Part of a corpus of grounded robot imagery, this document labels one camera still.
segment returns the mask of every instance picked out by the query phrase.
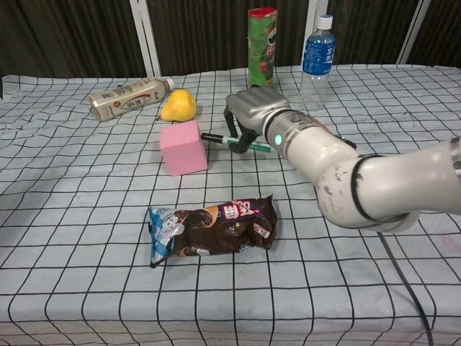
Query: table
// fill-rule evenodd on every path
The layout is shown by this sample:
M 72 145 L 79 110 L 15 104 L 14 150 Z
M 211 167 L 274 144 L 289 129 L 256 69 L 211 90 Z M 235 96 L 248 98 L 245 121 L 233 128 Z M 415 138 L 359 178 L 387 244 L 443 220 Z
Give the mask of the table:
M 275 88 L 296 104 L 299 66 Z M 100 123 L 88 93 L 127 79 L 4 77 L 0 105 L 0 345 L 425 345 L 413 301 L 376 233 L 325 221 L 276 154 L 207 143 L 206 172 L 170 177 L 162 104 Z M 247 71 L 176 76 L 203 131 L 226 134 L 225 97 Z M 313 115 L 362 154 L 461 135 L 461 72 L 337 66 Z M 272 249 L 149 267 L 148 205 L 202 208 L 274 195 Z M 436 345 L 461 345 L 461 217 L 422 213 L 388 234 Z

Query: blue bottle label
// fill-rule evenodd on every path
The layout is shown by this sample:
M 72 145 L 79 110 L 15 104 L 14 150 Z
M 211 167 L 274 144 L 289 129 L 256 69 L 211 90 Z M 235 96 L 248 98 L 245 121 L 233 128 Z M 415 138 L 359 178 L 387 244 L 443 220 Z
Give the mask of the blue bottle label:
M 305 47 L 303 71 L 314 76 L 328 74 L 333 63 L 336 43 L 309 42 Z

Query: green indicator light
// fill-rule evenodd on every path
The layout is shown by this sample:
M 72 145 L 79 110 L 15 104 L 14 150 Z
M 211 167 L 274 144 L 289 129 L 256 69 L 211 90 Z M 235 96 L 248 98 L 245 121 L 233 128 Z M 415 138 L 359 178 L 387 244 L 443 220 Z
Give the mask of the green indicator light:
M 275 144 L 278 146 L 282 144 L 282 135 L 275 135 L 274 141 L 275 141 Z

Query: black cable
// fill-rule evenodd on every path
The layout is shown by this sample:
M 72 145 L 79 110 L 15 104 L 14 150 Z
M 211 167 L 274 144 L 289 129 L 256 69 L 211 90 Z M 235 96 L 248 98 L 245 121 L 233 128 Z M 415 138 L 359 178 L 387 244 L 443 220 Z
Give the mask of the black cable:
M 395 268 L 395 271 L 397 272 L 398 276 L 399 276 L 400 279 L 402 280 L 403 284 L 405 285 L 405 288 L 406 288 L 407 291 L 410 293 L 410 296 L 412 297 L 413 302 L 414 302 L 415 305 L 416 305 L 416 309 L 418 310 L 419 316 L 421 317 L 421 320 L 422 320 L 422 322 L 423 322 L 424 328 L 426 329 L 427 344 L 428 344 L 429 346 L 434 346 L 434 340 L 432 339 L 431 327 L 429 326 L 429 322 L 427 321 L 426 312 L 424 312 L 423 306 L 422 306 L 421 303 L 419 302 L 418 297 L 416 297 L 415 292 L 413 291 L 413 289 L 411 288 L 410 284 L 409 284 L 408 281 L 406 280 L 406 277 L 405 277 L 405 275 L 403 274 L 402 269 L 401 269 L 400 266 L 398 265 L 397 260 L 396 260 L 395 257 L 394 257 L 394 254 L 393 254 L 392 251 L 390 250 L 389 244 L 388 244 L 388 242 L 386 241 L 385 237 L 382 235 L 381 232 L 378 232 L 378 236 L 380 237 L 380 240 L 381 240 L 382 245 L 384 246 L 384 249 L 385 249 L 386 252 L 388 253 L 388 256 L 389 256 L 389 258 L 390 258 L 390 261 L 392 262 L 392 264 L 393 264 L 393 266 L 394 266 L 394 268 Z
M 365 209 L 362 207 L 362 205 L 360 204 L 360 200 L 359 200 L 359 196 L 358 196 L 358 192 L 357 192 L 357 188 L 358 188 L 358 184 L 357 184 L 357 178 L 359 178 L 359 168 L 363 165 L 363 163 L 365 163 L 366 160 L 368 159 L 371 159 L 373 157 L 379 157 L 380 155 L 369 155 L 369 156 L 363 156 L 354 166 L 353 170 L 352 170 L 352 174 L 351 174 L 351 193 L 352 193 L 352 200 L 354 201 L 354 204 L 355 204 L 355 208 L 357 209 L 357 211 L 360 213 L 360 215 L 362 215 L 364 218 L 366 218 L 367 220 L 371 221 L 371 222 L 375 222 L 377 224 L 379 223 L 388 223 L 388 222 L 395 222 L 395 221 L 398 221 L 402 218 L 405 218 L 408 214 L 402 214 L 402 215 L 399 215 L 399 216 L 396 216 L 396 217 L 393 217 L 389 220 L 385 220 L 385 221 L 380 221 L 380 220 L 377 220 L 375 218 L 373 218 L 372 216 L 370 216 L 366 211 Z M 397 263 L 397 260 L 395 259 L 394 257 L 394 254 L 392 253 L 392 251 L 390 250 L 390 247 L 389 247 L 389 244 L 388 242 L 386 241 L 385 237 L 382 235 L 381 232 L 378 232 L 378 236 L 380 237 L 380 240 L 381 240 L 381 243 L 382 245 L 384 246 L 384 249 L 386 250 L 386 252 L 388 253 L 388 256 L 390 258 L 390 261 L 392 262 L 394 268 L 395 268 L 395 271 L 397 272 L 398 276 L 400 277 L 400 279 L 402 280 L 405 288 L 407 289 L 407 291 L 410 293 L 410 296 L 412 297 L 413 299 L 413 302 L 415 303 L 416 305 L 416 309 L 418 310 L 419 312 L 419 316 L 421 317 L 421 320 L 423 322 L 423 325 L 424 325 L 424 329 L 426 330 L 426 335 L 427 335 L 427 343 L 429 346 L 434 346 L 434 340 L 432 339 L 432 331 L 431 331 L 431 327 L 429 326 L 429 322 L 427 321 L 427 315 L 426 313 L 424 312 L 424 309 L 423 309 L 423 306 L 421 305 L 421 303 L 419 302 L 418 300 L 418 297 L 416 297 L 416 294 L 415 292 L 413 291 L 413 289 L 411 288 L 410 284 L 408 283 L 408 281 L 406 280 L 406 277 L 405 275 L 403 274 L 402 272 L 402 269 L 400 268 L 400 266 L 398 265 Z

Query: plastic bottle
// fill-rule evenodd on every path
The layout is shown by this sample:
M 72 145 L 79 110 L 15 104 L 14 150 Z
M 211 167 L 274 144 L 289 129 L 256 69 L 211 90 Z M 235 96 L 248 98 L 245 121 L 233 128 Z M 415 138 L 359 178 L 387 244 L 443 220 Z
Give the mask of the plastic bottle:
M 317 17 L 317 29 L 305 45 L 303 74 L 301 77 L 300 101 L 308 110 L 323 108 L 328 75 L 333 63 L 336 39 L 329 31 L 333 16 L 324 14 Z
M 89 95 L 91 108 L 101 121 L 108 121 L 141 106 L 160 102 L 174 89 L 173 79 L 146 78 L 124 87 Z

